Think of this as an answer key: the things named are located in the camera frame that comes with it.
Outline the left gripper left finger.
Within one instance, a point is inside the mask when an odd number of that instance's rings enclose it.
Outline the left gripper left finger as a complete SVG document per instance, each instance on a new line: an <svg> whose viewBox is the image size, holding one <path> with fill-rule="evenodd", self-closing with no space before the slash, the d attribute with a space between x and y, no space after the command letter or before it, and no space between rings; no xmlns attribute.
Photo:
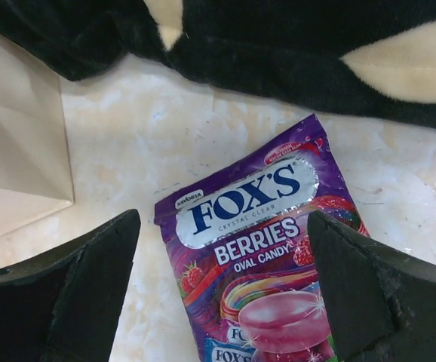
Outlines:
<svg viewBox="0 0 436 362"><path fill-rule="evenodd" d="M0 361L108 361L140 225L126 210L0 268Z"/></svg>

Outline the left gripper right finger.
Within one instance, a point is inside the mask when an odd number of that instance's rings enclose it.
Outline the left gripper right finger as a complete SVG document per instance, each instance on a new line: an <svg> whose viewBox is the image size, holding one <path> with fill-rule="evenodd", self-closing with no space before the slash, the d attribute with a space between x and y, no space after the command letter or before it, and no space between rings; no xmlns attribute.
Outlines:
<svg viewBox="0 0 436 362"><path fill-rule="evenodd" d="M320 211L307 227L338 359L436 362L436 265Z"/></svg>

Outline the checkered paper bag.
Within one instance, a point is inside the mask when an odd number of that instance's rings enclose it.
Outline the checkered paper bag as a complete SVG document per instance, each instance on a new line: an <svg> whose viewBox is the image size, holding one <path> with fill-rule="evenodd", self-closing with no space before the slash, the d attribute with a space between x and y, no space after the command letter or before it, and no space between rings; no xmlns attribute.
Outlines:
<svg viewBox="0 0 436 362"><path fill-rule="evenodd" d="M0 236L73 201L59 77L0 35Z"/></svg>

